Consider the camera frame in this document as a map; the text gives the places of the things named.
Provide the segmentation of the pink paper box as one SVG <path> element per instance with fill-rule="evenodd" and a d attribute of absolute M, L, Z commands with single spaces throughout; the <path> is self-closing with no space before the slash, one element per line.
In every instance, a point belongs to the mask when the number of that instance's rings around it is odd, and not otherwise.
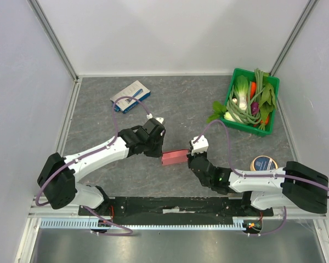
<path fill-rule="evenodd" d="M 164 152 L 161 163 L 163 166 L 184 163 L 188 160 L 187 154 L 187 149 Z"/>

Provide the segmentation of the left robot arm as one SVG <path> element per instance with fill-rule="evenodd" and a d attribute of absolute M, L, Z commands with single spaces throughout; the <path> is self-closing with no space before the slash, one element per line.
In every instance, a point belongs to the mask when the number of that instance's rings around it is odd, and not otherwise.
<path fill-rule="evenodd" d="M 165 136 L 163 124 L 163 118 L 150 118 L 144 125 L 123 129 L 110 140 L 83 152 L 65 157 L 59 153 L 50 155 L 37 179 L 39 195 L 47 199 L 44 204 L 55 210 L 69 204 L 92 209 L 107 205 L 110 199 L 100 186 L 83 185 L 80 180 L 133 155 L 160 158 Z"/>

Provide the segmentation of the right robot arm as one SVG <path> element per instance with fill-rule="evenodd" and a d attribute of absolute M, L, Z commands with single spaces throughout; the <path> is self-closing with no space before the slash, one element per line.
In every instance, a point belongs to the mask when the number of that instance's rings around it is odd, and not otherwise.
<path fill-rule="evenodd" d="M 233 171 L 216 167 L 207 154 L 188 154 L 188 167 L 204 187 L 221 195 L 243 193 L 258 210 L 298 207 L 314 214 L 327 213 L 328 177 L 295 161 L 267 171 Z"/>

